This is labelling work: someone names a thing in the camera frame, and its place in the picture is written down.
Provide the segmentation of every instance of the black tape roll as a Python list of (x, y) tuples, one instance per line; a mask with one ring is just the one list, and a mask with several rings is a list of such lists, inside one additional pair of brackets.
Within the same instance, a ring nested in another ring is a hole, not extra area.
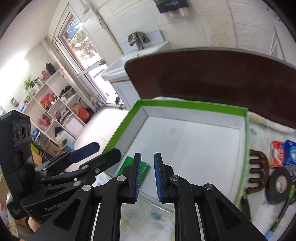
[(292, 180), (289, 171), (284, 167), (275, 169), (266, 184), (265, 196), (267, 201), (272, 205), (285, 201), (291, 185)]

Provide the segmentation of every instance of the green and white box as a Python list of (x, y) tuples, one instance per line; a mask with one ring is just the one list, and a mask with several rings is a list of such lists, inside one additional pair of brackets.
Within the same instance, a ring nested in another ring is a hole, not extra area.
[(247, 109), (229, 105), (139, 100), (122, 121), (104, 151), (117, 148), (121, 161), (107, 170), (115, 176), (127, 156), (136, 152), (151, 166), (139, 195), (159, 205), (154, 154), (190, 183), (215, 185), (238, 205), (249, 160)]

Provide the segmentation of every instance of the white cabinet door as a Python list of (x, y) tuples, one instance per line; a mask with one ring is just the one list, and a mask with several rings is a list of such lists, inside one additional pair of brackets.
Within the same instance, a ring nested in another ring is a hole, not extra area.
[(140, 100), (140, 96), (138, 95), (138, 92), (131, 81), (123, 81), (111, 84), (128, 110), (134, 106), (137, 100)]

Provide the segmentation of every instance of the tree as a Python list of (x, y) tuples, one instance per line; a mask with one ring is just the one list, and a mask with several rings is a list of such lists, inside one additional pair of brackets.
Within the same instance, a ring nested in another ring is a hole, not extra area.
[(91, 41), (81, 29), (76, 32), (70, 42), (70, 45), (74, 51), (81, 51), (80, 56), (82, 59), (94, 57), (96, 53)]

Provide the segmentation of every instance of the blue box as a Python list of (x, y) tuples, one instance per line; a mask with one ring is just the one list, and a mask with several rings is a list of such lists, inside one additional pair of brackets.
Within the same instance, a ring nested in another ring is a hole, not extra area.
[(283, 166), (289, 170), (296, 168), (296, 143), (286, 140), (284, 143), (285, 157), (283, 160)]

